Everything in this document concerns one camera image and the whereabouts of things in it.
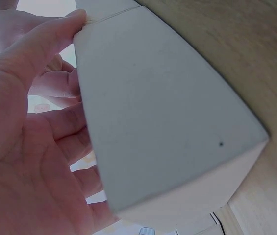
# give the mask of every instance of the white object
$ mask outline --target white object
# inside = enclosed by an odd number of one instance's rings
[[[132,0],[76,0],[90,136],[111,210],[172,231],[223,206],[268,135],[222,77]]]
[[[225,235],[214,213],[179,228],[176,233],[177,235]]]

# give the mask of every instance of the skin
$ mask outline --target skin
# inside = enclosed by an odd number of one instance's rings
[[[91,151],[81,103],[27,114],[28,93],[44,86],[36,80],[85,21],[83,10],[48,20],[0,54],[0,235],[90,235],[117,221],[106,202],[85,201],[102,190],[96,167],[69,168]]]
[[[17,11],[17,3],[18,0],[0,0],[0,53],[35,27],[56,19]],[[81,102],[76,69],[55,55],[34,79],[29,95],[40,95],[63,108]]]

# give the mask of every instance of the metal knob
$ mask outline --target metal knob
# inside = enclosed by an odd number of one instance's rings
[[[139,235],[155,235],[156,232],[152,228],[141,228]]]

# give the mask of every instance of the wooden table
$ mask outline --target wooden table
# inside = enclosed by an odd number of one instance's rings
[[[234,235],[277,235],[277,0],[137,0],[172,26],[241,95],[271,142],[228,205]]]

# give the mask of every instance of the fingernail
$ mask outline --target fingernail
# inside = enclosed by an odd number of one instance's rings
[[[72,11],[70,14],[66,15],[65,17],[77,16],[77,15],[86,15],[86,11],[83,9],[77,9]]]

